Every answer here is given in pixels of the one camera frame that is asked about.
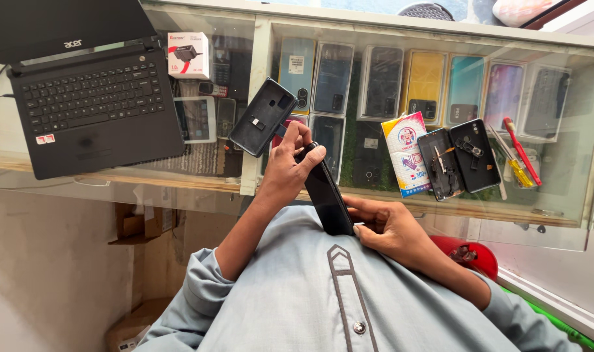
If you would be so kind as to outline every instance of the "acer logo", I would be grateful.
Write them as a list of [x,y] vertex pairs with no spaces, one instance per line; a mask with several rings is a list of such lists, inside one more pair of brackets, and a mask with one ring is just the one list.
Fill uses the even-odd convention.
[[73,48],[74,46],[80,46],[80,45],[82,45],[82,39],[68,41],[67,43],[64,44],[65,48]]

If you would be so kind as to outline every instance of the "light blue shirt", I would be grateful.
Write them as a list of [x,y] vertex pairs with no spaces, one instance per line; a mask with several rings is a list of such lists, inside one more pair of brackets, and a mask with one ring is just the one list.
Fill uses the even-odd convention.
[[355,236],[327,235],[312,206],[286,207],[237,282],[214,250],[194,253],[137,351],[581,351],[480,277],[491,290],[483,312]]

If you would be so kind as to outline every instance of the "laptop screen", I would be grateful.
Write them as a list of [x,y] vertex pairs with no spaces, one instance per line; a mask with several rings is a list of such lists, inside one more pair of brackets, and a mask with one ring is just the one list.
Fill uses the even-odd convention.
[[138,0],[0,1],[0,63],[155,34]]

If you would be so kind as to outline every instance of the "green object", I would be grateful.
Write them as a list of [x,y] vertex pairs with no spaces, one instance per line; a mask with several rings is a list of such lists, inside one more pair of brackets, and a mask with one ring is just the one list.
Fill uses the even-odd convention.
[[[505,287],[501,287],[501,289],[507,293],[512,293],[510,290],[506,289]],[[525,300],[525,302],[527,302],[527,304],[529,304],[529,306],[533,309],[533,311],[535,311],[536,313],[538,313],[540,315],[546,316],[547,319],[549,319],[549,321],[551,322],[551,324],[555,325],[556,328],[558,328],[561,331],[566,332],[568,337],[570,337],[572,341],[574,341],[582,346],[585,346],[587,348],[590,348],[591,350],[594,351],[594,341],[590,340],[590,338],[588,338],[588,336],[571,328],[569,325],[567,325],[563,321],[561,321],[558,318],[556,318],[555,316],[552,316],[551,314],[547,313],[546,311],[544,311],[542,308],[536,306],[535,304],[530,303],[528,300]]]

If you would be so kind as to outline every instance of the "yellow screwdriver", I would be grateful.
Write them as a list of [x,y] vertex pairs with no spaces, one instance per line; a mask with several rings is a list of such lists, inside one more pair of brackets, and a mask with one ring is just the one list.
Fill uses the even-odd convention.
[[529,177],[527,177],[527,174],[521,168],[521,165],[518,164],[518,160],[516,159],[514,154],[512,154],[512,151],[505,144],[505,142],[503,141],[501,136],[499,136],[499,134],[497,134],[495,129],[490,124],[486,124],[486,125],[488,126],[490,133],[492,133],[492,135],[495,136],[497,143],[499,143],[499,146],[501,146],[501,148],[505,152],[505,156],[508,157],[508,164],[510,164],[510,166],[512,167],[514,174],[516,175],[517,179],[523,184],[523,187],[533,186],[533,182],[530,180]]

